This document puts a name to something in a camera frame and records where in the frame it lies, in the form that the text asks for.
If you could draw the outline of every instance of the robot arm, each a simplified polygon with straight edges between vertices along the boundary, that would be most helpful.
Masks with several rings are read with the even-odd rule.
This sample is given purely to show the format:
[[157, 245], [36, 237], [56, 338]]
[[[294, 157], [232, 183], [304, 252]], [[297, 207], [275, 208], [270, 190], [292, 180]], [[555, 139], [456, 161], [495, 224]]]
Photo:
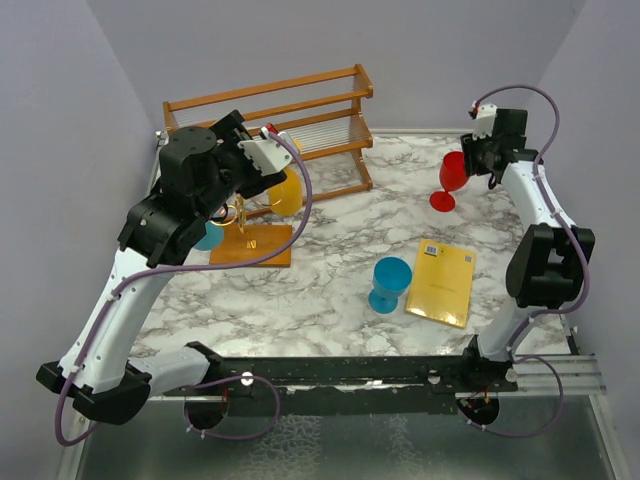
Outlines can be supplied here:
[[[491, 325], [479, 335], [477, 349], [481, 358], [507, 362], [533, 326], [519, 330], [523, 319], [534, 312], [558, 309], [575, 300], [584, 276], [576, 250], [558, 221], [568, 225], [580, 244], [587, 261], [591, 257], [595, 236], [578, 227], [562, 211], [546, 178], [543, 165], [538, 166], [536, 181], [533, 162], [536, 150], [525, 147], [526, 110], [501, 109], [493, 104], [477, 110], [473, 133], [461, 137], [467, 175], [491, 174], [489, 188], [498, 183], [505, 188], [520, 216], [525, 235], [506, 273], [509, 298]], [[546, 192], [552, 211], [545, 201]]]
[[[210, 360], [193, 346], [128, 359], [153, 303], [173, 274], [140, 278], [117, 299], [112, 292], [125, 279], [158, 265], [182, 265], [205, 235], [206, 222], [234, 193], [251, 198], [286, 179], [282, 170], [291, 159], [268, 138], [275, 129], [265, 127], [262, 138], [254, 140], [243, 121], [234, 111], [209, 129], [186, 127], [171, 135], [159, 153], [161, 176], [150, 195], [129, 211], [109, 279], [82, 333], [59, 362], [44, 364], [38, 371], [38, 381], [58, 394], [73, 378], [68, 395], [87, 418], [125, 423], [149, 396], [199, 383], [207, 373]], [[294, 146], [285, 132], [278, 135]], [[93, 331], [109, 300], [116, 301]], [[83, 348], [88, 348], [85, 360], [77, 367]]]

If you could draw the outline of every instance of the wooden base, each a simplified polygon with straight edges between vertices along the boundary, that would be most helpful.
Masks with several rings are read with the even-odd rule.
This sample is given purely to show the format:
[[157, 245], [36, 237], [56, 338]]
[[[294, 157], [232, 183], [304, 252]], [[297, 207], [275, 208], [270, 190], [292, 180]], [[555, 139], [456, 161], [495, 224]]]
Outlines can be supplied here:
[[[245, 225], [249, 236], [256, 241], [256, 248], [247, 247], [247, 237], [240, 232], [237, 225], [224, 227], [224, 240], [211, 251], [209, 263], [244, 262], [253, 258], [262, 257], [284, 245], [293, 235], [291, 225]], [[266, 262], [254, 265], [255, 267], [286, 268], [291, 266], [291, 248]]]

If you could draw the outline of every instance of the red wine glass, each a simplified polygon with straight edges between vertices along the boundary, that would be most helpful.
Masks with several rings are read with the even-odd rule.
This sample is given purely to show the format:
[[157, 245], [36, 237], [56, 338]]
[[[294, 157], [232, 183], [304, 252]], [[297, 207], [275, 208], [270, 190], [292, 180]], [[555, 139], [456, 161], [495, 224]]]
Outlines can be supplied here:
[[461, 189], [469, 180], [464, 171], [464, 155], [462, 152], [449, 152], [442, 160], [440, 167], [440, 185], [444, 192], [434, 192], [429, 197], [429, 203], [439, 212], [450, 212], [456, 206], [453, 195]]

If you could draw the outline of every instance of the yellow notebook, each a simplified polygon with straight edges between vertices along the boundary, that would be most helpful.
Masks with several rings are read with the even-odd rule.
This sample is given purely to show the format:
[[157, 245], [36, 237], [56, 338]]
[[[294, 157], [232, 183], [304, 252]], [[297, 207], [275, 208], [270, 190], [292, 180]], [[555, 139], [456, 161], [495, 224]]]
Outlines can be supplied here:
[[421, 240], [406, 311], [464, 328], [475, 263], [476, 254], [469, 250]]

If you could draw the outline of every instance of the blue cup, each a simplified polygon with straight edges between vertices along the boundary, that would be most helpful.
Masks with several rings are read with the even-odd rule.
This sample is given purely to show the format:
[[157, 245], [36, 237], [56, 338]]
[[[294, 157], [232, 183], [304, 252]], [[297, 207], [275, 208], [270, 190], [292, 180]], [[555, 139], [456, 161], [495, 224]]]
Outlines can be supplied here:
[[378, 260], [373, 269], [373, 290], [369, 305], [378, 313], [391, 313], [398, 306], [398, 297], [411, 283], [411, 267], [397, 257]]
[[207, 250], [213, 250], [224, 240], [224, 228], [214, 225], [211, 222], [205, 224], [207, 233], [196, 243], [193, 248], [206, 252]]

